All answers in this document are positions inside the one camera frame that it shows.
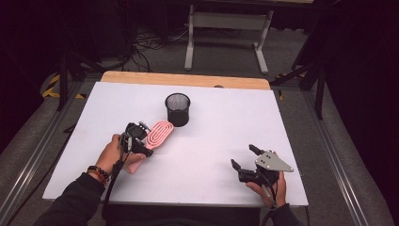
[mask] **hand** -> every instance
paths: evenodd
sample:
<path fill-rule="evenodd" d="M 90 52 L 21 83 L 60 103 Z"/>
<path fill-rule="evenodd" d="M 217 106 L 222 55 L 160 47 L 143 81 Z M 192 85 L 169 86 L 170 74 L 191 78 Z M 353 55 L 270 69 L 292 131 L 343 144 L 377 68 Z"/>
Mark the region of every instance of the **hand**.
<path fill-rule="evenodd" d="M 119 148 L 119 143 L 120 143 L 120 135 L 112 136 L 111 142 L 109 142 L 105 146 L 103 152 L 100 154 L 100 157 L 95 165 L 96 167 L 99 167 L 102 170 L 104 170 L 106 173 L 108 173 L 108 175 L 111 175 L 114 164 L 118 160 L 120 160 L 121 150 Z M 143 153 L 130 153 L 126 158 L 126 162 L 123 165 L 123 167 L 125 168 L 129 164 L 140 161 L 145 158 L 146 155 Z M 100 181 L 100 179 L 98 179 L 97 175 L 95 175 L 94 173 L 90 173 L 90 175 Z"/>
<path fill-rule="evenodd" d="M 246 186 L 251 188 L 253 191 L 258 193 L 261 198 L 262 202 L 269 208 L 273 206 L 273 196 L 270 187 L 267 187 L 267 192 L 270 194 L 270 197 L 267 196 L 267 193 L 263 190 L 261 186 L 253 182 L 247 182 Z M 287 193 L 287 186 L 285 183 L 284 173 L 282 171 L 279 172 L 279 180 L 273 184 L 273 189 L 276 192 L 276 207 L 279 208 L 280 206 L 284 205 L 285 202 L 285 195 Z"/>

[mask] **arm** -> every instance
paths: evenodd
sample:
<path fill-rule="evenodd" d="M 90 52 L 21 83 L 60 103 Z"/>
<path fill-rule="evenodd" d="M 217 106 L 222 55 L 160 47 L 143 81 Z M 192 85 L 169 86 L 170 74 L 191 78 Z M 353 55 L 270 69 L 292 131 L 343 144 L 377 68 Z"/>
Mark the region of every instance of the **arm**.
<path fill-rule="evenodd" d="M 105 146 L 95 165 L 108 175 L 111 175 L 113 165 L 120 159 L 119 137 L 119 135 L 112 137 L 112 141 Z M 144 158 L 144 154 L 129 154 L 125 166 Z M 62 195 L 36 220 L 34 225 L 87 225 L 97 211 L 104 190 L 102 180 L 95 173 L 82 173 L 76 181 L 65 188 Z"/>
<path fill-rule="evenodd" d="M 262 202 L 271 208 L 273 203 L 272 199 L 267 196 L 266 192 L 255 183 L 247 182 L 247 187 L 261 196 Z M 290 208 L 290 204 L 285 201 L 285 195 L 287 193 L 287 185 L 284 178 L 284 173 L 279 173 L 279 180 L 273 185 L 276 194 L 276 210 L 273 210 L 270 217 L 273 219 L 275 226 L 301 226 L 303 225 L 295 216 Z"/>
<path fill-rule="evenodd" d="M 97 211 L 103 192 L 102 184 L 87 173 L 82 173 L 34 225 L 87 225 Z"/>

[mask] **wristband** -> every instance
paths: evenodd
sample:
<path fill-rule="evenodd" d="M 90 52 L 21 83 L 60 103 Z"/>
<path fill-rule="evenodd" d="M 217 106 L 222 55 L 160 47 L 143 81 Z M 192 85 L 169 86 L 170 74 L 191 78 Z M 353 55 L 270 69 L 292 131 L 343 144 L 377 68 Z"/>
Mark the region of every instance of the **wristband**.
<path fill-rule="evenodd" d="M 92 173 L 96 174 L 100 178 L 100 180 L 102 181 L 103 186 L 106 186 L 106 184 L 108 184 L 109 175 L 108 175 L 108 173 L 106 173 L 101 168 L 98 168 L 96 166 L 89 166 L 88 167 L 88 173 L 89 172 L 92 172 Z"/>

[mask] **table leg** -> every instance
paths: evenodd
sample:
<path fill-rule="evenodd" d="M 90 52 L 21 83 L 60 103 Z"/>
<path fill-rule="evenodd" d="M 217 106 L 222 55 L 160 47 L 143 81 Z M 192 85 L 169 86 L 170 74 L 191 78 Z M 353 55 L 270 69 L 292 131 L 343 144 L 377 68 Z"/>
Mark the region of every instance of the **table leg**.
<path fill-rule="evenodd" d="M 262 27 L 261 38 L 260 38 L 259 42 L 253 43 L 253 47 L 255 49 L 255 54 L 256 54 L 256 57 L 258 58 L 259 67 L 261 68 L 261 73 L 269 72 L 267 69 L 266 62 L 264 60 L 262 49 L 263 49 L 263 45 L 264 45 L 264 40 L 266 39 L 267 31 L 269 30 L 269 26 L 272 21 L 273 12 L 274 12 L 273 10 L 269 10 L 267 12 L 267 16 L 264 19 L 264 24 Z"/>
<path fill-rule="evenodd" d="M 193 55 L 194 55 L 194 6 L 190 6 L 190 14 L 188 16 L 188 43 L 187 43 L 187 52 L 185 54 L 185 63 L 184 68 L 187 71 L 190 71 L 193 65 Z"/>

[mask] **wooden table edge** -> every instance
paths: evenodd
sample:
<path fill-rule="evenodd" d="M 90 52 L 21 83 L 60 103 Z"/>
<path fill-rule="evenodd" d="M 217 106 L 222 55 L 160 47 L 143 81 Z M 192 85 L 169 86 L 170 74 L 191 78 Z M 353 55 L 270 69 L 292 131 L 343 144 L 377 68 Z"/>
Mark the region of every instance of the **wooden table edge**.
<path fill-rule="evenodd" d="M 105 72 L 101 82 L 133 83 L 145 85 L 169 85 L 190 87 L 223 87 L 228 89 L 271 90 L 269 82 L 262 78 L 243 78 L 177 73 Z"/>

